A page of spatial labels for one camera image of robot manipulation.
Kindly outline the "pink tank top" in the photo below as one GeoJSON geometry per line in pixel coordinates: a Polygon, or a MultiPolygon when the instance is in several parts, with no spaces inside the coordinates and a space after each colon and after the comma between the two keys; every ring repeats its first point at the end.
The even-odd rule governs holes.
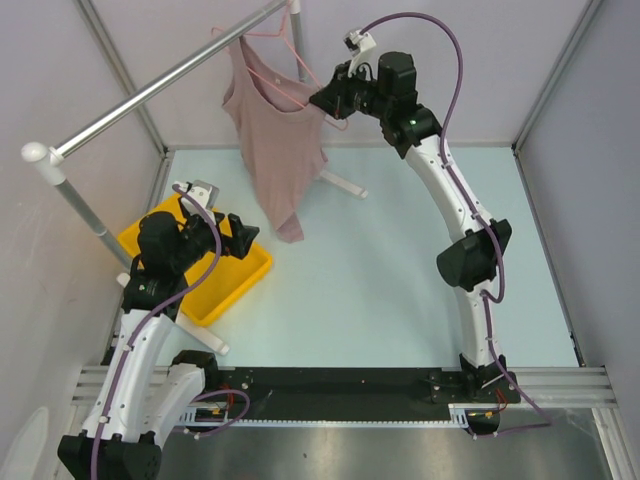
{"type": "Polygon", "coordinates": [[[316,89],[272,69],[245,38],[228,53],[232,80],[222,108],[235,126],[256,198],[281,240],[301,241],[297,209],[327,163],[325,114],[309,103],[316,89]]]}

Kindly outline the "pink wire hanger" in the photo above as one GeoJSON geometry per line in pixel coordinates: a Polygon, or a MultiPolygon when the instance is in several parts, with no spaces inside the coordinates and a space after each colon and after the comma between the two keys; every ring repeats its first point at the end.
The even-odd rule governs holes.
{"type": "MultiPolygon", "coordinates": [[[[277,38],[284,42],[296,61],[298,81],[305,85],[310,85],[308,82],[312,81],[319,89],[322,85],[315,73],[311,70],[306,61],[306,51],[304,47],[303,35],[302,35],[302,21],[301,21],[301,5],[300,1],[284,1],[285,13],[282,14],[280,26],[277,31],[273,32],[258,32],[258,33],[245,33],[243,36],[256,37],[256,38],[277,38]]],[[[349,127],[349,120],[343,120],[342,123],[329,120],[325,118],[323,120],[328,126],[339,131],[345,132],[349,127]]]]}

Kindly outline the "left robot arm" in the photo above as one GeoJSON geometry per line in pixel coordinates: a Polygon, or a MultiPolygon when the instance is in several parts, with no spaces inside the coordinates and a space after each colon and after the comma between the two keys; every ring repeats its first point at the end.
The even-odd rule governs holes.
{"type": "Polygon", "coordinates": [[[158,211],[139,223],[139,253],[124,290],[121,330],[100,393],[77,435],[65,435],[58,457],[75,479],[154,479],[162,450],[179,417],[196,397],[221,387],[212,353],[183,350],[161,387],[149,385],[182,298],[187,271],[206,254],[244,259],[259,233],[235,214],[188,213],[183,223],[158,211]],[[229,234],[219,222],[226,219],[229,234]]]}

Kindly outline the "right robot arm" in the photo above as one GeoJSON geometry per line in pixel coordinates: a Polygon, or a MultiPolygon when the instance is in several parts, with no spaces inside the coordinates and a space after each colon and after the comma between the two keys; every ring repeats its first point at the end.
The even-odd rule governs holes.
{"type": "Polygon", "coordinates": [[[359,112],[378,120],[385,141],[418,175],[438,207],[451,239],[436,258],[458,302],[463,347],[458,387],[473,401],[494,399],[506,369],[493,339],[491,305],[504,287],[503,254],[512,235],[507,220],[492,218],[456,165],[435,114],[418,100],[411,55],[383,54],[377,74],[347,61],[310,98],[335,119],[359,112]]]}

